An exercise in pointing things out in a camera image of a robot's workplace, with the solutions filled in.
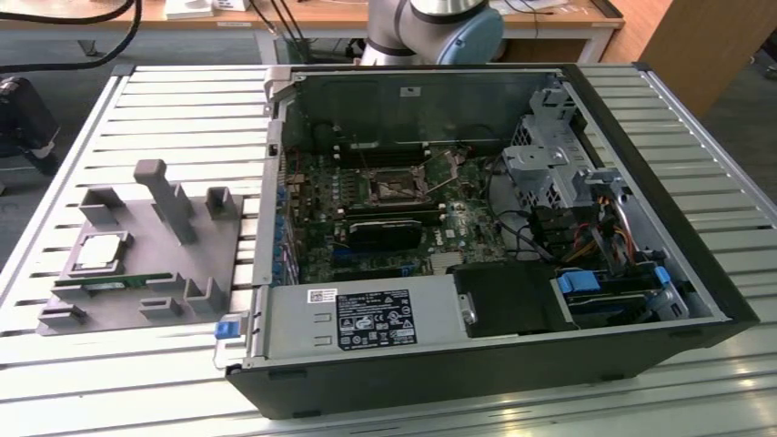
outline warning label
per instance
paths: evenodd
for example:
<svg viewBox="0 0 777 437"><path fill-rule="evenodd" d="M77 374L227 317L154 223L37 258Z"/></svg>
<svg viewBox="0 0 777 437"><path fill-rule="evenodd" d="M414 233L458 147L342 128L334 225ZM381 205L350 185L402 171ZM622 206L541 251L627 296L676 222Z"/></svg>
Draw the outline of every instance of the warning label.
<svg viewBox="0 0 777 437"><path fill-rule="evenodd" d="M407 290L337 296L337 346L341 350L415 343Z"/></svg>

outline metal bracket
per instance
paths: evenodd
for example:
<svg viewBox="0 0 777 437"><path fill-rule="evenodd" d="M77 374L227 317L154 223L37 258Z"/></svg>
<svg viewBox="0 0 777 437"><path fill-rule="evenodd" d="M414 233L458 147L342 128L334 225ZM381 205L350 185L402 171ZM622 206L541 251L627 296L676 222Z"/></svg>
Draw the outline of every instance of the metal bracket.
<svg viewBox="0 0 777 437"><path fill-rule="evenodd" d="M265 96L266 102L274 103L285 98L290 91L283 92L293 85L291 68L289 66L271 66L265 71Z"/></svg>

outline black plastic cover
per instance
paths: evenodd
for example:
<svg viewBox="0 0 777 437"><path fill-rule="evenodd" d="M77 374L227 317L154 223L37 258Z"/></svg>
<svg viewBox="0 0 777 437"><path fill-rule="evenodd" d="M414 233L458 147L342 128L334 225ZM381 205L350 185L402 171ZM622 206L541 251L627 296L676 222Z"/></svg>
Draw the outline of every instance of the black plastic cover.
<svg viewBox="0 0 777 437"><path fill-rule="evenodd" d="M471 338L575 329L565 321L550 285L553 267L537 261L499 261L451 267L458 295L469 297Z"/></svg>

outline slotted metal surface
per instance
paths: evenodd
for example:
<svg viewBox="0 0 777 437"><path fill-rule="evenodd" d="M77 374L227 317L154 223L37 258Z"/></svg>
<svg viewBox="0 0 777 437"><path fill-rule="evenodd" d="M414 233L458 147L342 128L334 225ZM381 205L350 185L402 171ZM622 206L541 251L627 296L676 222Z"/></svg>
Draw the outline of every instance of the slotted metal surface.
<svg viewBox="0 0 777 437"><path fill-rule="evenodd" d="M777 432L777 230L772 206L647 74L583 68L762 323L635 379L302 421L263 419L211 365L211 325L33 334L82 221L86 187L130 180L162 157L190 196L247 197L231 310L249 304L265 156L259 66L138 68L111 78L73 153L0 276L0 419L5 435L763 435ZM590 141L611 162L598 138Z"/></svg>

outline white object on desk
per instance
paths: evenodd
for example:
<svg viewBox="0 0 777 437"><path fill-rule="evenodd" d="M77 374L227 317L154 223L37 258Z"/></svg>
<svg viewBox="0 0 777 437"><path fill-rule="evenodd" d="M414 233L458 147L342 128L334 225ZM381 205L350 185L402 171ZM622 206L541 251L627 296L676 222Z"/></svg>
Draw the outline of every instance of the white object on desk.
<svg viewBox="0 0 777 437"><path fill-rule="evenodd" d="M211 0L213 9L225 11L246 11L249 0Z"/></svg>
<svg viewBox="0 0 777 437"><path fill-rule="evenodd" d="M510 5L507 5L507 2L510 2L510 5L514 7L514 9L530 14L539 9L566 5L569 0L490 0L489 5L502 15L518 14Z"/></svg>
<svg viewBox="0 0 777 437"><path fill-rule="evenodd" d="M167 20L181 20L213 16L211 0L166 0L165 18Z"/></svg>

